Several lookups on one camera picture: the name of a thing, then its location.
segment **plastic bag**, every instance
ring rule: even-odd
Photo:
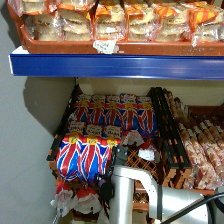
[[[192,31],[192,45],[200,42],[219,41],[219,30],[223,23],[224,10],[208,5],[207,2],[185,4],[189,8],[189,21]]]
[[[161,24],[155,41],[171,42],[190,39],[188,9],[186,7],[177,3],[158,3],[152,4],[152,7],[159,16],[159,24]]]
[[[119,96],[106,96],[104,115],[105,125],[121,126],[121,102]]]
[[[128,40],[150,40],[155,29],[153,8],[149,8],[143,0],[125,0],[124,7],[128,21]]]
[[[94,5],[94,0],[57,0],[57,7],[59,9],[88,11]]]
[[[121,94],[121,116],[124,131],[138,130],[138,109],[134,94]]]
[[[52,13],[57,9],[55,0],[9,0],[8,3],[18,16]]]
[[[144,139],[158,136],[156,114],[150,97],[137,97],[139,132]]]
[[[95,40],[123,40],[126,21],[118,0],[100,0],[95,14]]]
[[[65,41],[90,41],[92,22],[87,11],[61,9],[62,29]]]

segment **union jack flag print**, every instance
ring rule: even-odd
[[[158,135],[155,111],[150,97],[137,97],[139,132],[144,139]]]
[[[106,96],[104,114],[105,125],[121,126],[121,103],[119,96]]]
[[[74,115],[76,116],[76,121],[87,122],[89,115],[89,104],[91,96],[80,94],[74,105]]]
[[[89,123],[94,125],[104,124],[105,96],[93,95],[89,105]]]
[[[79,179],[83,184],[93,185],[96,174],[103,174],[102,156],[100,154],[101,137],[83,137],[80,150],[80,163],[78,166]]]
[[[138,109],[136,96],[134,94],[121,94],[121,116],[122,128],[124,131],[138,129]]]

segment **shelf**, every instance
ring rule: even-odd
[[[224,80],[224,57],[29,54],[9,56],[15,76]]]

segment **bakery shelf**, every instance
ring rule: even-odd
[[[224,80],[224,56],[30,54],[9,55],[15,76]]]

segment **tray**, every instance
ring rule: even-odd
[[[37,41],[28,34],[22,17],[9,6],[9,14],[15,23],[20,42],[31,54],[98,54],[93,41]],[[169,56],[224,56],[224,42],[200,43],[192,47],[190,42],[117,42],[120,55],[169,55]]]

